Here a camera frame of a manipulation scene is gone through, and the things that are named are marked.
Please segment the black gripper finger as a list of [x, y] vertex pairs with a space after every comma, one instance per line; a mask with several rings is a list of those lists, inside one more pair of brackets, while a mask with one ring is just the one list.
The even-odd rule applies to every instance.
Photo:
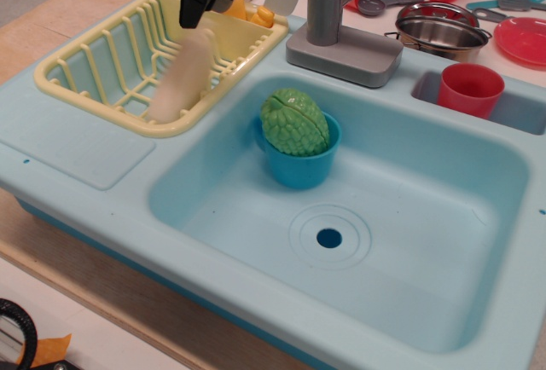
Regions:
[[184, 29], [195, 29], [206, 11], [225, 12], [233, 0], [181, 0], [179, 24]]

